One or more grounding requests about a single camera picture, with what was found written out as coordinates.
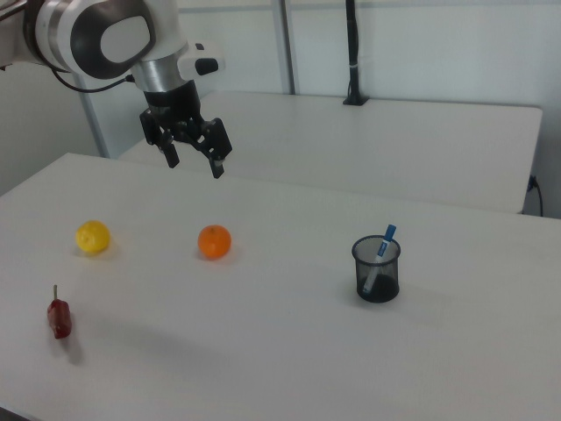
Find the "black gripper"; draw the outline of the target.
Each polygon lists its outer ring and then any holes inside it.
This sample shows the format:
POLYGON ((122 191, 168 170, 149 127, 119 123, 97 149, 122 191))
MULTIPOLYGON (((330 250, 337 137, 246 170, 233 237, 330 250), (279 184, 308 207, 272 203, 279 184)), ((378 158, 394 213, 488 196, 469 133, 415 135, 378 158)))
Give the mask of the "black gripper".
POLYGON ((167 92, 145 92, 144 96, 148 108, 139 119, 146 143, 159 149, 170 168, 180 163, 174 139, 189 144, 207 158, 213 177, 219 179, 231 142, 220 118, 202 118, 195 82, 167 92))

